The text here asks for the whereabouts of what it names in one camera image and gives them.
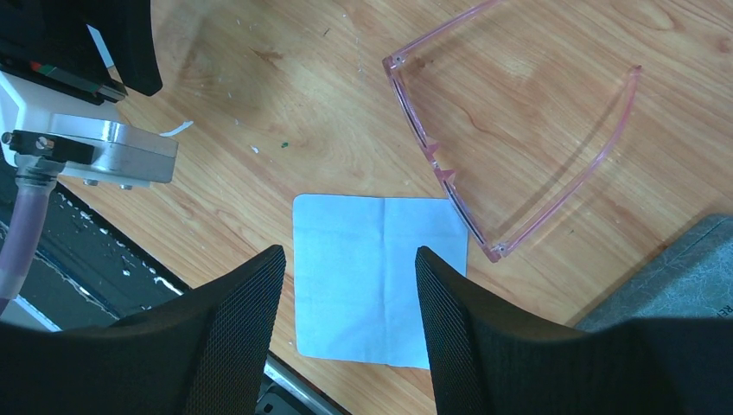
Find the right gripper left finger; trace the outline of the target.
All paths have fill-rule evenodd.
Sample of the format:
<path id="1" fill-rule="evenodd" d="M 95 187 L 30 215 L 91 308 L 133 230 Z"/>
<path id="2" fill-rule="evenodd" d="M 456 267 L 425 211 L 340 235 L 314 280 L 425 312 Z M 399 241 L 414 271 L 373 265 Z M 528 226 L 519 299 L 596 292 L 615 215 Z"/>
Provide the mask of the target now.
<path id="1" fill-rule="evenodd" d="M 107 327 L 1 327 L 4 414 L 253 414 L 284 284 L 270 246 Z"/>

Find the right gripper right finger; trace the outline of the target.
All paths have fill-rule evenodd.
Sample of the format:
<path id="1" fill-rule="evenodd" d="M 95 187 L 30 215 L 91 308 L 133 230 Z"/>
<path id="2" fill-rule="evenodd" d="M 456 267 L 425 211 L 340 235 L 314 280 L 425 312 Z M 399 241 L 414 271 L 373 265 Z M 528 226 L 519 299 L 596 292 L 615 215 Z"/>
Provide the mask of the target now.
<path id="1" fill-rule="evenodd" d="M 729 319 L 632 319 L 595 333 L 536 316 L 418 248 L 441 414 L 729 414 Z"/>

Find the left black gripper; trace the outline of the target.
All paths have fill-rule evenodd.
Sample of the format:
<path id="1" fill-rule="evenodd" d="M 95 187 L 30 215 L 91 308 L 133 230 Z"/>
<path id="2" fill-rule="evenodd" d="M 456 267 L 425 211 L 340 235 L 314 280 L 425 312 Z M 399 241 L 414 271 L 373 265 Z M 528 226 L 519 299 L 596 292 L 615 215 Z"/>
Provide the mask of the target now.
<path id="1" fill-rule="evenodd" d="M 150 1 L 3 1 L 1 70 L 94 105 L 150 97 L 163 87 Z"/>

